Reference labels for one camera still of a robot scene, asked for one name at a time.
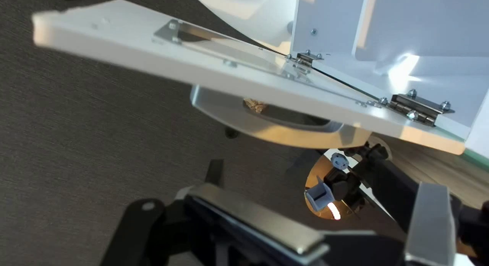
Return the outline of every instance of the wooden surface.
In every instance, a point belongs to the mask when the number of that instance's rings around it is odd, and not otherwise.
[[[384,135],[373,137],[389,146],[393,163],[417,182],[448,186],[463,203],[475,208],[489,200],[489,173],[463,157]]]

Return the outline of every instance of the gray carpet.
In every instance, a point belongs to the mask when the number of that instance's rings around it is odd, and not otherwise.
[[[400,236],[384,216],[315,217],[302,193],[317,155],[226,139],[190,106],[189,85],[33,46],[32,12],[102,1],[0,0],[0,265],[98,264],[126,205],[171,202],[213,158],[225,160],[227,189],[286,216]],[[129,1],[246,40],[197,0]]]

